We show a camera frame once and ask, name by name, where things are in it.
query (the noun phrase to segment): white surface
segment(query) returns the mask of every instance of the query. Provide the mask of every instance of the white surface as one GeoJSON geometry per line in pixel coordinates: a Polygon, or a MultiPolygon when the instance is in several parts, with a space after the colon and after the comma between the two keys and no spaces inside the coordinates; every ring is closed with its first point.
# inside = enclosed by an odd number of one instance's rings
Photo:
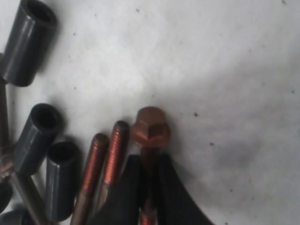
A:
{"type": "MultiPolygon", "coordinates": [[[[156,105],[180,178],[216,225],[299,224],[300,1],[46,2],[60,31],[34,83],[7,90],[14,142],[40,102],[85,153],[96,132],[156,105]]],[[[17,6],[0,2],[1,52],[17,6]]]]}

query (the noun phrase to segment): black plastic part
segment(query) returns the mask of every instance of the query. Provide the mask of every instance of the black plastic part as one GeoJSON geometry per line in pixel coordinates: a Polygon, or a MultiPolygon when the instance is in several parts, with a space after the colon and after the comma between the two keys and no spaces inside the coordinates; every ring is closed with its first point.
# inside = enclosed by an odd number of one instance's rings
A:
{"type": "Polygon", "coordinates": [[[37,104],[32,108],[14,151],[19,174],[37,172],[61,127],[61,116],[53,106],[37,104]]]}
{"type": "Polygon", "coordinates": [[[13,190],[9,183],[0,183],[0,213],[8,206],[13,190]]]}
{"type": "Polygon", "coordinates": [[[185,190],[168,155],[160,157],[157,175],[159,225],[213,225],[185,190]]]}
{"type": "Polygon", "coordinates": [[[140,180],[144,174],[140,156],[129,156],[119,183],[112,188],[102,209],[87,224],[137,225],[140,180]]]}
{"type": "Polygon", "coordinates": [[[21,87],[33,82],[56,27],[56,16],[46,4],[21,0],[0,64],[4,80],[21,87]]]}
{"type": "Polygon", "coordinates": [[[45,212],[49,220],[67,219],[74,206],[79,150],[72,142],[53,145],[47,154],[45,212]]]}
{"type": "Polygon", "coordinates": [[[0,225],[34,225],[28,211],[14,210],[0,216],[0,225]]]}

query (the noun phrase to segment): hex head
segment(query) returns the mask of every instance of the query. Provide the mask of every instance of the hex head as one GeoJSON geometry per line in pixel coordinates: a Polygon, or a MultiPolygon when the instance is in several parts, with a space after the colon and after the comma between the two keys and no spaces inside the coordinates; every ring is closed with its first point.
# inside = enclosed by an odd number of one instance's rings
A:
{"type": "Polygon", "coordinates": [[[131,139],[141,148],[163,148],[169,142],[171,133],[165,113],[161,109],[148,106],[141,109],[131,127],[131,139]]]}

